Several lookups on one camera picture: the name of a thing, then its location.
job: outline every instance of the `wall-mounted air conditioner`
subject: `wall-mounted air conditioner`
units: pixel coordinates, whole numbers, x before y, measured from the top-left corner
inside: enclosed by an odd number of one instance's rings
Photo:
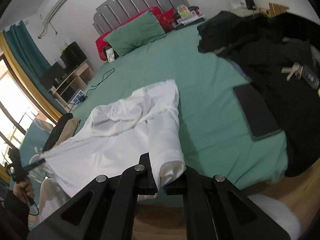
[[[66,0],[49,0],[48,3],[44,6],[43,10],[40,14],[40,19],[42,21],[43,26],[47,26],[48,22],[50,22],[52,16],[56,13],[56,11],[60,8],[60,6]]]

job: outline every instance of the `silver bolt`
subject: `silver bolt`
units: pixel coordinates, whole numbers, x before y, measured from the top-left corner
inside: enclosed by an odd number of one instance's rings
[[[99,175],[98,177],[96,177],[96,181],[99,183],[105,182],[107,180],[107,176],[105,175]]]
[[[223,176],[223,175],[216,175],[214,176],[214,179],[217,181],[217,182],[224,182],[226,180],[226,177]]]
[[[136,165],[136,166],[134,167],[134,169],[135,169],[136,171],[143,171],[143,170],[144,170],[144,166],[143,166],[142,164],[138,164],[138,165]]]

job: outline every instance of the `person's arm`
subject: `person's arm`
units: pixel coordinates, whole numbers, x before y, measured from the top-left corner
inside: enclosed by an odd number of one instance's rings
[[[16,216],[22,223],[28,226],[28,215],[29,207],[27,206],[27,201],[21,191],[24,188],[26,194],[34,198],[34,191],[30,179],[26,179],[20,183],[15,183],[13,190],[9,190],[4,199],[4,208],[11,214]]]

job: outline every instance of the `teal curtain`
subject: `teal curtain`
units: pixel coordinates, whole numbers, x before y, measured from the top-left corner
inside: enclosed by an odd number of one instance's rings
[[[65,114],[63,107],[40,83],[40,78],[51,66],[39,51],[23,21],[20,21],[18,25],[12,25],[3,34],[13,56],[33,85],[54,108],[61,114]]]

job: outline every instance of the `gray padded headboard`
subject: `gray padded headboard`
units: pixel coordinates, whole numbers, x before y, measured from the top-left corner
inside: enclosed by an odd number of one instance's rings
[[[187,0],[107,0],[96,8],[93,26],[102,35],[147,8],[158,6],[164,12],[181,4],[189,6]]]

